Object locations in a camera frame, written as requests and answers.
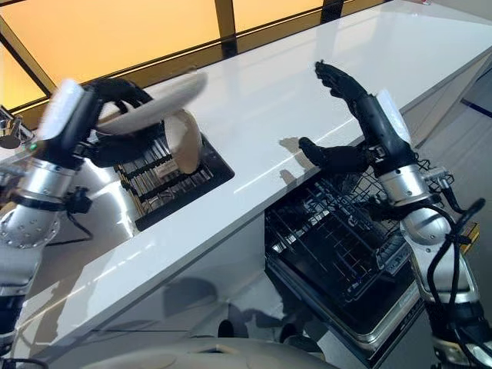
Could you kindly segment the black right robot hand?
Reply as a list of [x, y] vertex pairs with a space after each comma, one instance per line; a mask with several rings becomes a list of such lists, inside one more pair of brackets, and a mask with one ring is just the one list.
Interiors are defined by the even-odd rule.
[[330, 174], [362, 173], [373, 168], [380, 177], [417, 163], [410, 144], [397, 134], [374, 95], [333, 65], [318, 61], [314, 71], [333, 97], [346, 102], [362, 130], [364, 142], [359, 146], [323, 148], [302, 137], [298, 146], [313, 165]]

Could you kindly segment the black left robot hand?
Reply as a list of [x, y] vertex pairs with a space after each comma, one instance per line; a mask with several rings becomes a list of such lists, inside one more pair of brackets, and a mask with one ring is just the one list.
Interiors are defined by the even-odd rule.
[[88, 137], [105, 104], [113, 103], [124, 115], [128, 113], [128, 105], [136, 109], [152, 100], [146, 91], [123, 78], [95, 80], [81, 88], [81, 97], [68, 117], [62, 120], [61, 131], [51, 138], [43, 138], [33, 157], [72, 170], [80, 168], [84, 158], [100, 168], [134, 161], [149, 146], [150, 128], [100, 138], [94, 144], [88, 143]]

